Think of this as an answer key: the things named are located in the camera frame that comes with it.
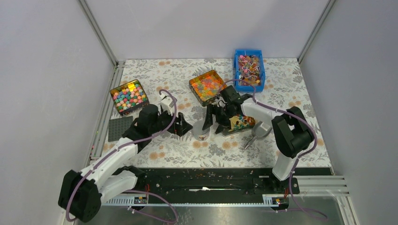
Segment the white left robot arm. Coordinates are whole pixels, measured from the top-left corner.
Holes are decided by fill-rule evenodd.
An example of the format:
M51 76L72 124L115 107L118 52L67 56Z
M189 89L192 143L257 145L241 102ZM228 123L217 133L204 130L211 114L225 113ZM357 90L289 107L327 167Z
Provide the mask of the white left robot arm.
M58 205L66 211L66 220L89 222L111 198L130 190L143 191L146 181L136 172L127 169L114 173L152 139L173 128L179 118L181 113L177 112L174 101L162 103L160 107L146 105L112 150L78 172L68 171L58 199Z

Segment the white jar lid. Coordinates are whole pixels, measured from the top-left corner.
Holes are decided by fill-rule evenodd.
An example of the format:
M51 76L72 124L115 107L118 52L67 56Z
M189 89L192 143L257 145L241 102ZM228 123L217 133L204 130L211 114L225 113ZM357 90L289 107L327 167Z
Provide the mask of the white jar lid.
M210 128L203 129L204 121L198 120L193 124L192 133L194 135L207 135L209 134Z

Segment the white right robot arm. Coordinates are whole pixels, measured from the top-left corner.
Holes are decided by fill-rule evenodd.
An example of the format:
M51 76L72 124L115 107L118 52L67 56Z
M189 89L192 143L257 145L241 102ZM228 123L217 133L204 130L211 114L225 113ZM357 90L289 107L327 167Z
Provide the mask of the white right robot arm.
M230 85L217 95L223 106L207 105L202 130L206 130L216 121L217 133L231 128L230 119L242 115L256 119L274 133L276 145L281 152L272 169L273 177L269 180L269 187L275 193L283 192L287 186L287 179L293 174L302 152L311 143L316 143L316 132L306 121L298 107L281 110L266 105L255 99L254 95L237 93Z

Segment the metal scoop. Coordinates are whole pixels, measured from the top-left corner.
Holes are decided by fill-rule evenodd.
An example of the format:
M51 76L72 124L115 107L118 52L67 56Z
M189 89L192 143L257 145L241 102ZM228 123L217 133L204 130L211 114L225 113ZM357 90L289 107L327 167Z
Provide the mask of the metal scoop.
M258 122L254 127L252 128L252 138L245 144L244 150L248 149L251 145L256 140L261 140L266 138L272 131L271 125L264 123L264 122Z

